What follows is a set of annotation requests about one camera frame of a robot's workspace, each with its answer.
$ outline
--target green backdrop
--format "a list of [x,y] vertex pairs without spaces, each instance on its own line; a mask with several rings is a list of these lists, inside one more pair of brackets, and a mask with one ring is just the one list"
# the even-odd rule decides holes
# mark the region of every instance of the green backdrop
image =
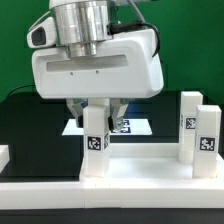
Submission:
[[[49,0],[7,0],[0,5],[0,101],[21,85],[33,84],[28,28],[48,11]],[[139,4],[161,33],[165,90],[200,90],[224,104],[224,1],[160,0]],[[129,7],[121,21],[136,19]]]

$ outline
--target black table surface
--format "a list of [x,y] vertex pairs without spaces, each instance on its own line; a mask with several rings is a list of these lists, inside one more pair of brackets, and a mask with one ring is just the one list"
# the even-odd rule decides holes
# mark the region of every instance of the black table surface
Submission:
[[[204,104],[213,104],[206,97]],[[112,143],[177,143],[180,93],[162,92],[131,100],[125,118],[148,119],[151,136],[112,136]],[[62,136],[73,118],[65,100],[18,93],[0,104],[0,145],[9,145],[10,162],[0,182],[78,181],[83,137]],[[223,150],[220,138],[219,151]],[[0,211],[4,223],[224,223],[222,209],[67,209]]]

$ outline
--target cable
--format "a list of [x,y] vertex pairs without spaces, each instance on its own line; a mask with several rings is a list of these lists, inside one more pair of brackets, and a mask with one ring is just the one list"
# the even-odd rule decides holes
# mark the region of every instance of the cable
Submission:
[[156,54],[158,54],[159,50],[160,50],[160,35],[159,35],[159,31],[157,29],[157,27],[155,27],[154,25],[152,25],[151,23],[147,23],[145,21],[145,18],[144,16],[142,15],[142,13],[140,12],[140,10],[138,9],[137,5],[134,3],[133,0],[127,0],[128,4],[131,6],[131,8],[134,10],[136,16],[138,17],[139,19],[139,22],[141,24],[142,27],[146,26],[148,28],[151,28],[152,30],[154,30],[155,32],[155,35],[156,35],[156,38],[157,38],[157,45],[156,45],[156,49],[155,49],[155,52],[154,54],[152,55],[152,57],[154,57]]
[[138,19],[142,22],[145,22],[145,18],[142,15],[142,13],[140,12],[140,10],[138,9],[137,5],[133,2],[133,0],[127,0],[128,4],[131,6],[131,8],[134,10],[136,16],[138,17]]
[[130,23],[110,24],[108,26],[108,32],[113,35],[113,34],[118,34],[122,32],[140,30],[142,27],[148,27],[155,32],[155,35],[157,38],[157,45],[156,45],[155,52],[152,55],[152,57],[154,57],[160,50],[160,34],[158,29],[151,23],[146,23],[142,21],[133,21]]
[[154,52],[154,54],[152,55],[152,57],[154,57],[156,54],[159,53],[159,50],[160,50],[160,43],[161,43],[161,40],[160,40],[159,30],[157,29],[156,26],[152,25],[151,23],[141,22],[141,25],[142,25],[142,26],[147,26],[147,27],[151,28],[151,29],[155,32],[155,34],[156,34],[157,45],[156,45],[155,52]]
[[7,99],[17,90],[19,89],[23,89],[23,88],[28,88],[28,87],[35,87],[36,88],[36,85],[25,85],[25,86],[19,86],[19,87],[16,87],[15,89],[11,90],[8,95],[7,95]]

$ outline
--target metal cylinder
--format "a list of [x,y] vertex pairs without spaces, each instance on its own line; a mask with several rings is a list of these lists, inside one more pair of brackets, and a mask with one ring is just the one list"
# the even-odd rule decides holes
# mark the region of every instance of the metal cylinder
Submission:
[[52,8],[58,45],[66,46],[69,57],[96,54],[96,42],[108,39],[109,1],[76,2]]

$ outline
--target white block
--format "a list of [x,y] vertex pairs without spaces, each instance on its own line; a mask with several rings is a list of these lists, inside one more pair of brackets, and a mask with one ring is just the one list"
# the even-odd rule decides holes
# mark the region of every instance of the white block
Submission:
[[84,133],[104,135],[109,131],[108,106],[87,106],[83,110]]
[[104,153],[85,151],[84,175],[87,177],[104,177],[109,169],[109,151]]
[[9,148],[7,145],[0,146],[0,173],[9,162]]
[[104,177],[109,169],[109,100],[92,99],[84,109],[84,175]]
[[199,92],[182,92],[179,128],[179,161],[192,164],[195,144],[196,106],[201,105],[203,96]]
[[193,177],[217,176],[220,123],[218,106],[197,106]]

